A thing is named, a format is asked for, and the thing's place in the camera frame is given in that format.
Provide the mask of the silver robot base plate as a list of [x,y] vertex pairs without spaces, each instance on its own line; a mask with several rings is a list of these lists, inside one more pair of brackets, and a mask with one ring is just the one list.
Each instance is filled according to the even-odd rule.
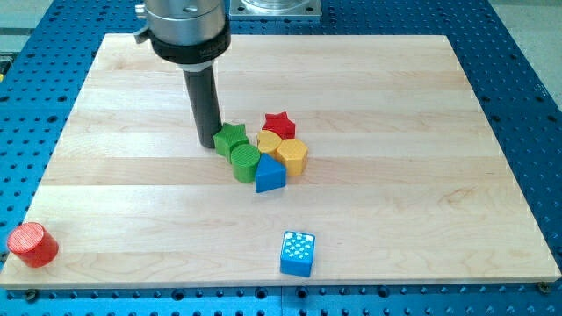
[[321,0],[231,0],[232,20],[320,18]]

